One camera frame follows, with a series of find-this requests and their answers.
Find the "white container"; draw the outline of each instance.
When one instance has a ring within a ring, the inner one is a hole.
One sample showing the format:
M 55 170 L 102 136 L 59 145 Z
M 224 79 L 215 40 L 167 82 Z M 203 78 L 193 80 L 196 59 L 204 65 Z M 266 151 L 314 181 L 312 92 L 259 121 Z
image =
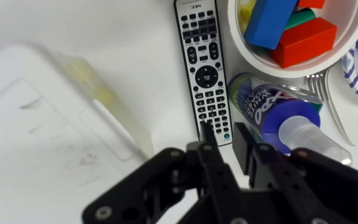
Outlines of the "white container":
M 34 44 L 0 53 L 0 223 L 80 223 L 90 202 L 143 163 L 118 125 L 131 115 L 116 104 L 104 111 L 111 95 L 90 70 Z
M 235 48 L 227 46 L 227 61 L 228 55 L 232 55 L 230 60 L 234 59 L 234 53 L 228 54 L 228 51 L 238 49 L 244 64 L 249 64 L 251 68 L 274 78 L 296 79 L 322 71 L 337 63 L 358 40 L 358 2 L 327 0 L 324 9 L 316 10 L 316 15 L 337 25 L 339 31 L 335 48 L 330 53 L 310 61 L 289 69 L 281 69 L 269 55 L 254 51 L 254 49 L 244 41 L 239 28 L 239 3 L 239 0 L 220 3 L 220 22 L 228 23 L 229 29 L 225 30 L 225 33 L 229 33 L 232 36 L 232 40 L 227 39 L 227 41 L 234 41 L 235 45 Z M 232 68 L 233 73 L 239 73 L 237 68 L 243 68 L 244 70 L 248 66 L 239 65 L 239 61 L 237 61 Z

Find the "remote control button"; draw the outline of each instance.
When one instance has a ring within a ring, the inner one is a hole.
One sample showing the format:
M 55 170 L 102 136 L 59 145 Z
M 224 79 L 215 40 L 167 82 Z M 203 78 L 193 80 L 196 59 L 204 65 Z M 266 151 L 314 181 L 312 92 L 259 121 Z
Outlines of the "remote control button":
M 183 39 L 191 39 L 192 38 L 192 31 L 183 33 Z
M 219 53 L 218 53 L 218 44 L 217 43 L 212 43 L 209 45 L 209 55 L 213 60 L 217 60 L 219 58 Z
M 197 53 L 194 48 L 188 49 L 188 58 L 191 64 L 197 64 Z
M 206 105 L 204 101 L 198 101 L 198 102 L 197 102 L 197 106 L 203 106 L 203 105 Z
M 208 29 L 207 28 L 202 28 L 201 33 L 202 33 L 202 35 L 206 35 L 206 34 L 208 34 Z
M 202 26 L 207 26 L 207 23 L 208 23 L 207 20 L 201 20 L 201 22 L 199 22 L 199 26 L 201 26 L 201 28 L 202 28 Z
M 214 92 L 213 92 L 213 91 L 206 92 L 206 97 L 212 97 L 212 96 L 214 96 Z
M 213 19 L 208 19 L 208 24 L 215 26 L 215 19 L 214 18 Z
M 218 71 L 212 66 L 201 68 L 196 74 L 196 82 L 203 89 L 215 86 L 218 80 Z
M 196 99 L 203 99 L 203 94 L 196 95 Z
M 199 51 L 206 51 L 207 46 L 199 46 Z
M 208 30 L 209 30 L 210 33 L 217 33 L 217 26 L 210 26 Z
M 193 36 L 201 36 L 201 30 L 193 30 L 193 31 L 192 31 L 192 35 L 193 35 Z

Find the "screw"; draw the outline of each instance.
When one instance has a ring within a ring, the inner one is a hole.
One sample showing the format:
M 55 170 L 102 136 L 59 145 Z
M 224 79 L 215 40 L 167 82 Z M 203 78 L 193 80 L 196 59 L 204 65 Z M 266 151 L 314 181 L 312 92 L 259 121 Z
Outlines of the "screw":
M 305 170 L 302 170 L 302 168 L 299 168 L 299 175 L 305 178 L 307 172 Z
M 315 219 L 312 221 L 312 224 L 330 224 L 330 223 L 326 222 L 325 219 L 315 218 Z
M 172 183 L 174 183 L 174 185 L 179 183 L 179 171 L 178 170 L 172 172 Z
M 179 155 L 178 151 L 173 151 L 173 152 L 171 152 L 171 156 L 172 156 L 172 157 L 179 157 L 181 155 Z
M 269 151 L 269 146 L 268 145 L 261 145 L 261 146 L 259 146 L 259 148 L 261 150 L 261 151 Z
M 114 209 L 110 207 L 101 207 L 96 211 L 96 219 L 97 221 L 106 221 L 114 214 Z
M 249 222 L 247 222 L 243 218 L 235 218 L 235 219 L 232 219 L 230 224 L 249 224 Z
M 143 191 L 143 201 L 147 201 L 150 198 L 150 193 L 147 191 Z
M 204 151 L 212 151 L 212 150 L 213 150 L 212 146 L 209 146 L 209 145 L 206 145 L 206 146 L 204 146 Z
M 201 197 L 204 197 L 204 196 L 206 196 L 206 190 L 202 188 L 202 190 L 201 190 Z
M 300 157 L 304 157 L 304 158 L 307 158 L 307 157 L 309 157 L 309 155 L 307 155 L 306 151 L 299 151 L 299 156 L 300 156 Z
M 179 194 L 179 193 L 181 193 L 181 192 L 179 192 L 179 188 L 173 188 L 172 192 L 173 192 L 174 194 Z

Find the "bottle label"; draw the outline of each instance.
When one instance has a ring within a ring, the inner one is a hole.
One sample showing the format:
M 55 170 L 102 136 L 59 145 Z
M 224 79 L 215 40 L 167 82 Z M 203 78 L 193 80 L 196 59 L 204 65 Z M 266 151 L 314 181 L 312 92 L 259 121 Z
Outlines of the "bottle label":
M 240 109 L 244 116 L 258 129 L 264 125 L 264 120 L 269 111 L 278 104 L 294 100 L 290 95 L 268 87 L 265 85 L 256 87 L 243 102 L 240 101 Z

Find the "white plastic box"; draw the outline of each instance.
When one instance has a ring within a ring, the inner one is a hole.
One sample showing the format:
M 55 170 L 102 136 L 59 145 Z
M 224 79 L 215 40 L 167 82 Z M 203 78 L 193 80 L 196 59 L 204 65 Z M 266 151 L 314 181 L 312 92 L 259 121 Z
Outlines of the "white plastic box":
M 55 56 L 34 44 L 0 53 L 0 223 L 81 223 L 82 209 L 143 161 L 71 79 L 90 68 Z M 81 70 L 68 74 L 72 63 Z

